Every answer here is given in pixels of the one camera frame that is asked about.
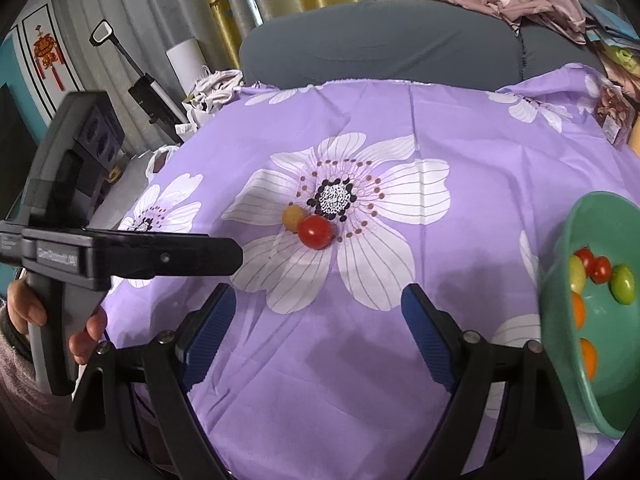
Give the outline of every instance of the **blue gripper pad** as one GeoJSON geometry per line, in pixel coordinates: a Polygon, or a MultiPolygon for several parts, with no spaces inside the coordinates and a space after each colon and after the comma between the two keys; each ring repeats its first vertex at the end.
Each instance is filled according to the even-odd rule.
{"type": "Polygon", "coordinates": [[[236,293],[228,285],[219,286],[224,287],[222,293],[217,294],[219,289],[216,289],[192,321],[199,324],[199,327],[193,333],[181,359],[184,363],[181,382],[186,392],[194,384],[204,380],[236,314],[236,293]]]}
{"type": "Polygon", "coordinates": [[[440,331],[422,306],[418,291],[422,292],[418,285],[409,285],[402,291],[402,316],[414,336],[431,378],[442,384],[449,393],[453,393],[458,384],[454,375],[453,356],[440,331]]]}

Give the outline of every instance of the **blanket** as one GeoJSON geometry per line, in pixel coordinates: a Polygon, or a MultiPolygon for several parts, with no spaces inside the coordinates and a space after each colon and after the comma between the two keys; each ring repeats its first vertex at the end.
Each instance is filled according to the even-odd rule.
{"type": "MultiPolygon", "coordinates": [[[[398,308],[419,283],[463,330],[540,338],[537,287],[572,205],[640,204],[640,161],[592,116],[602,76],[570,64],[498,92],[347,80],[242,88],[156,175],[120,226],[242,245],[231,278],[113,279],[118,347],[175,329],[220,281],[238,311],[194,410],[240,480],[405,478],[447,405],[398,308]],[[313,250],[299,205],[334,229],[313,250]]],[[[466,470],[481,465],[494,385],[466,470]]],[[[586,475],[615,443],[578,428],[586,475]]]]}

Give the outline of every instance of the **red tassel decoration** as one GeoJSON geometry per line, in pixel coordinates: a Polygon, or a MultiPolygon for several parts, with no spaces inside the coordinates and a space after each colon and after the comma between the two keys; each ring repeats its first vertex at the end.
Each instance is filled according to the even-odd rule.
{"type": "Polygon", "coordinates": [[[40,79],[46,79],[47,76],[44,75],[44,70],[42,69],[42,65],[40,64],[40,59],[36,58],[35,62],[36,62],[36,70],[38,71],[38,75],[40,76],[40,79]]]}
{"type": "Polygon", "coordinates": [[[53,77],[56,78],[56,82],[58,83],[58,88],[60,88],[61,92],[64,92],[65,86],[62,84],[62,81],[60,80],[60,76],[58,75],[58,71],[56,70],[56,67],[51,65],[51,71],[53,72],[53,77]]]}
{"type": "Polygon", "coordinates": [[[60,64],[66,65],[65,57],[62,55],[62,49],[58,45],[56,45],[56,54],[58,54],[58,59],[60,60],[60,64]]]}

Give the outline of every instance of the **finger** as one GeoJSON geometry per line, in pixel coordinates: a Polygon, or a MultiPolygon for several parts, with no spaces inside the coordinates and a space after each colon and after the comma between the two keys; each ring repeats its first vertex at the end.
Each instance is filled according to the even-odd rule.
{"type": "Polygon", "coordinates": [[[69,350],[74,357],[88,360],[98,342],[87,331],[73,334],[69,338],[69,350]]]}
{"type": "Polygon", "coordinates": [[[95,341],[100,341],[100,338],[104,334],[104,330],[107,328],[107,313],[102,307],[98,307],[98,310],[93,314],[89,321],[86,322],[86,331],[89,336],[95,341]]]}
{"type": "Polygon", "coordinates": [[[27,333],[27,322],[37,326],[47,322],[47,313],[25,278],[9,284],[7,304],[11,322],[20,333],[27,333]]]}

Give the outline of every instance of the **pink cloth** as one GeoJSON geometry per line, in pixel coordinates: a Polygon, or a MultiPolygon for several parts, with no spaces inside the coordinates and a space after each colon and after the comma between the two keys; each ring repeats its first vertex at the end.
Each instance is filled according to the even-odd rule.
{"type": "Polygon", "coordinates": [[[585,15],[578,0],[439,0],[509,23],[516,32],[526,16],[577,44],[585,44],[585,15]]]}

